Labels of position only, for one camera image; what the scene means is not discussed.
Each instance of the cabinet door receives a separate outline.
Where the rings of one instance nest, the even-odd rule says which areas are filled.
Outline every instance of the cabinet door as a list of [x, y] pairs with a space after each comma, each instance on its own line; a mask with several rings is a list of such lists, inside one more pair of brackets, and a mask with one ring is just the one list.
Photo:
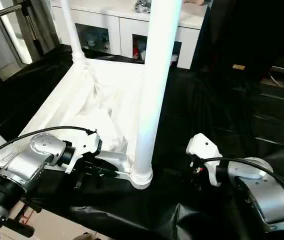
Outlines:
[[[120, 18], [121, 55], [133, 58], [133, 44], [148, 36], [149, 22]], [[177, 67], [190, 69], [200, 30], [178, 27], [173, 54], [178, 55]]]
[[[56, 32], [63, 44], [71, 45], [62, 9], [52, 7]], [[100, 52], [121, 55], [120, 27], [117, 16], [71, 9], [81, 46]]]

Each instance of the glass door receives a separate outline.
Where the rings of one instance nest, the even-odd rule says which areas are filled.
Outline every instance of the glass door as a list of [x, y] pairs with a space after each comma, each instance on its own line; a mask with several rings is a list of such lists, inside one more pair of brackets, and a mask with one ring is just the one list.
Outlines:
[[[12, 7], [14, 5], [13, 0], [0, 0], [0, 10]], [[23, 39], [21, 28], [18, 23], [18, 18], [15, 12], [1, 16], [2, 30], [9, 38], [15, 55], [20, 59], [22, 64], [32, 63], [32, 58], [28, 51], [26, 42]]]

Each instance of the black cloth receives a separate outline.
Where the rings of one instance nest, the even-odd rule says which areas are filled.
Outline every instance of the black cloth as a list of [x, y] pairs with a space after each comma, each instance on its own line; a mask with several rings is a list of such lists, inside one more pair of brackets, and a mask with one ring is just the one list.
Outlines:
[[[109, 60], [132, 61], [121, 56]], [[71, 65], [70, 48], [62, 46], [0, 86], [0, 134], [5, 139], [21, 132]], [[46, 170], [26, 201], [114, 239], [239, 239], [245, 230], [237, 225], [229, 187], [211, 187], [205, 172], [191, 181], [186, 148], [197, 133], [216, 143], [225, 157], [263, 158], [284, 173], [284, 88], [172, 68], [149, 188], [86, 175], [76, 191], [77, 172]]]

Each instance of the robotic arm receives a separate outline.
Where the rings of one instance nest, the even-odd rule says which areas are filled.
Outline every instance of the robotic arm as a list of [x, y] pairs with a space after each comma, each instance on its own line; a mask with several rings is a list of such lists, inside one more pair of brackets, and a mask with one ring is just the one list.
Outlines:
[[[190, 139], [186, 153], [200, 159], [222, 159], [218, 147], [202, 133]], [[245, 160], [273, 172], [263, 159], [248, 157]], [[284, 230], [284, 188], [274, 177], [256, 167], [231, 160], [208, 161], [204, 165], [211, 185], [218, 187], [228, 178], [235, 188], [246, 192], [245, 201], [250, 203], [265, 233]]]
[[[102, 141], [97, 133], [94, 134], [90, 145], [84, 147], [86, 152], [96, 156], [101, 150]], [[49, 133], [38, 133], [32, 137], [29, 145], [0, 170], [0, 227], [21, 197], [36, 185], [45, 167], [64, 165], [67, 166], [66, 173], [72, 171], [80, 158], [75, 151], [70, 142]]]

